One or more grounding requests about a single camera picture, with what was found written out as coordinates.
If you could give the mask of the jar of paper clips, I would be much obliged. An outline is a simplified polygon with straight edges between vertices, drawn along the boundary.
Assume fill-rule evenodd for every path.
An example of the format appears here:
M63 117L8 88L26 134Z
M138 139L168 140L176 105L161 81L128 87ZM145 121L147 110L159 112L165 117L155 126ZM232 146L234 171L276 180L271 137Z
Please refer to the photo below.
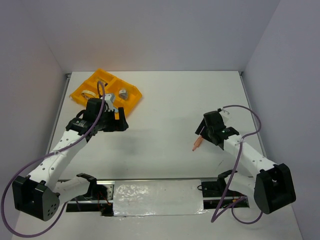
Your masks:
M128 92L128 90L127 89L125 89L125 88L122 88L122 89L120 89L119 91L118 91L118 96L121 98L121 99L123 99L123 100L128 100L128 98L129 98L129 92Z

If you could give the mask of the clear tape roll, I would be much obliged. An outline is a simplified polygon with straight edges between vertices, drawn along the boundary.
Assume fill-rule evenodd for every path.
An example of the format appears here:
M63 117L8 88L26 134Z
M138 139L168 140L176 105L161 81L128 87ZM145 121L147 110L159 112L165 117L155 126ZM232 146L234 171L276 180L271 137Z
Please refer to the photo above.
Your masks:
M96 95L94 92L90 91L90 90L83 90L83 91L81 92L81 96L82 96L84 99L89 100L89 99L91 99L91 98L96 98L97 95Z

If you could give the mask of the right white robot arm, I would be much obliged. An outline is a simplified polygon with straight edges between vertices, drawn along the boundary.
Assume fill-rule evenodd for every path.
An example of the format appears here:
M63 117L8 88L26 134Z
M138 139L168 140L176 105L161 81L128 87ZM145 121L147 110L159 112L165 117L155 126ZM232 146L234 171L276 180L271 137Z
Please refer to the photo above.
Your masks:
M233 191L248 198L264 214L271 214L297 199L289 167L276 164L245 142L223 119L224 109L207 112L196 129L200 138L235 157L233 169L217 177L217 190L222 196Z

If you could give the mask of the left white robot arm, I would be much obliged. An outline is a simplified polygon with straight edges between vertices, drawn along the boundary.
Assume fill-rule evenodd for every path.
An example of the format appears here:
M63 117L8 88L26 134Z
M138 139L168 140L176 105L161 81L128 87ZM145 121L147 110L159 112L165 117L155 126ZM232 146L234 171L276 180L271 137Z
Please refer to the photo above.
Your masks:
M124 108L115 107L114 101L111 93L89 99L86 108L69 121L49 156L26 177L14 179L12 191L17 210L46 222L61 204L75 197L91 200L108 193L107 187L89 174L78 173L64 182L59 179L71 160L99 131L123 132L129 127Z

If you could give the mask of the yellow compartment tray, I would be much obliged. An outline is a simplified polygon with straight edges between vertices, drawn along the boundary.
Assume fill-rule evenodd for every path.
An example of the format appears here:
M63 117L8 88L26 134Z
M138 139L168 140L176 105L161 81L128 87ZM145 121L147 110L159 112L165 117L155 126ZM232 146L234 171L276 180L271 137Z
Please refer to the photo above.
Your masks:
M99 68L97 69L87 80L85 80L73 93L70 94L72 100L74 100L77 104L82 106L86 106L88 100L84 99L81 96L81 92L83 90L89 90L96 94L96 98L99 97L99 94L102 93L102 88L97 86L99 81L96 78L101 78L108 82L107 86L104 86L104 91L106 94L112 93L115 95L114 106L119 108L124 108L125 116L128 117L130 113L137 106L138 102L142 98L142 93L138 90L138 88L115 75ZM120 89L127 89L128 91L128 100L123 100L119 97Z

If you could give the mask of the silver foil covered plate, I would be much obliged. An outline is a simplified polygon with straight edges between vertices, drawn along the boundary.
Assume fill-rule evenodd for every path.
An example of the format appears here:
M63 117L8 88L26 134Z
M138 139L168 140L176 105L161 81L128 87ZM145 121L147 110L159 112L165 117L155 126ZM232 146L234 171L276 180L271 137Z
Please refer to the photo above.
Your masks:
M185 216L205 213L201 181L117 181L113 214L117 217Z

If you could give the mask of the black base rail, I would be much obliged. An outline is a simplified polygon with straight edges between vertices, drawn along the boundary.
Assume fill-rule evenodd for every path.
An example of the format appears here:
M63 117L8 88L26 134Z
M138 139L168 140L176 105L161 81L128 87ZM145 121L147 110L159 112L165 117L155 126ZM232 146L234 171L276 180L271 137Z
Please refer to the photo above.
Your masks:
M98 213L104 217L188 216L218 206L223 188L216 179L99 181L92 198L78 196L68 213Z

